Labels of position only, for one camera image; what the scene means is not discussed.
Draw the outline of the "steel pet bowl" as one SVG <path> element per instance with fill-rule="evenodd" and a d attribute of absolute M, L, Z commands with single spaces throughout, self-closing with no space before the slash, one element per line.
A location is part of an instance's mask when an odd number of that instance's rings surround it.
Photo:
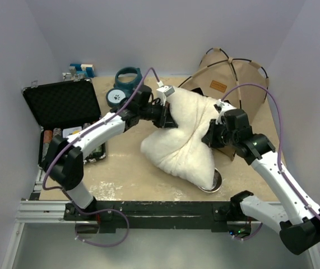
<path fill-rule="evenodd" d="M 218 171 L 218 169 L 215 168 L 211 189 L 205 189 L 202 187 L 198 187 L 198 188 L 205 193 L 215 193 L 220 189 L 221 185 L 222 185 L 222 176 L 221 176 L 220 172 Z"/>

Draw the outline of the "black poker chip case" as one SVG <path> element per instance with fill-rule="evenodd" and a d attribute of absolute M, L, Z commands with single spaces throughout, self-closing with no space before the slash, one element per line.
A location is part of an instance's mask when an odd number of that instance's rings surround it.
<path fill-rule="evenodd" d="M 102 117 L 90 78 L 26 87 L 22 95 L 40 127 L 39 166 L 43 162 L 45 131 L 83 126 Z"/>

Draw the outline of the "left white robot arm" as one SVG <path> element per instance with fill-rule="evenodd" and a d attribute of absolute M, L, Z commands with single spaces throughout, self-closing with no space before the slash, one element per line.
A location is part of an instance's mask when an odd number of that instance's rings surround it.
<path fill-rule="evenodd" d="M 140 120 L 149 120 L 157 128 L 176 128 L 167 98 L 175 92 L 172 86 L 159 83 L 157 98 L 150 101 L 152 90 L 139 86 L 130 98 L 113 107 L 99 121 L 66 138 L 56 136 L 50 142 L 42 164 L 46 177 L 56 181 L 77 206 L 77 214 L 84 220 L 96 215 L 96 199 L 83 183 L 84 160 L 107 140 L 120 135 Z"/>

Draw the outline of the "teal pet bowl stand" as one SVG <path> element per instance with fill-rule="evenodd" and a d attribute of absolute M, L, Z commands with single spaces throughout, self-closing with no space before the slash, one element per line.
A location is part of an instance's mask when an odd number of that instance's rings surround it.
<path fill-rule="evenodd" d="M 134 90 L 142 80 L 142 73 L 138 67 L 124 67 L 114 78 L 114 87 L 125 90 Z"/>

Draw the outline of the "beige patterned pet cushion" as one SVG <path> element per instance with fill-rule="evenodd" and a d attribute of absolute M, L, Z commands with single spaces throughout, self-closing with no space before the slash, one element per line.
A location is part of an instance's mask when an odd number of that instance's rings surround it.
<path fill-rule="evenodd" d="M 179 87 L 174 90 L 167 101 L 178 128 L 157 129 L 141 142 L 140 150 L 165 173 L 211 189 L 215 161 L 201 139 L 210 120 L 218 117 L 216 100 Z"/>

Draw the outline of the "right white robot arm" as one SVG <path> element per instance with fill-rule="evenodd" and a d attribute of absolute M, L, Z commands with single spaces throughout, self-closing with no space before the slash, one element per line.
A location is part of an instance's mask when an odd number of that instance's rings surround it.
<path fill-rule="evenodd" d="M 246 112 L 233 106 L 216 107 L 202 141 L 210 147 L 229 146 L 256 171 L 279 199 L 280 210 L 250 191 L 230 199 L 227 219 L 251 217 L 278 233 L 284 246 L 300 255 L 320 242 L 320 205 L 314 202 L 286 170 L 279 152 L 263 134 L 255 134 Z"/>

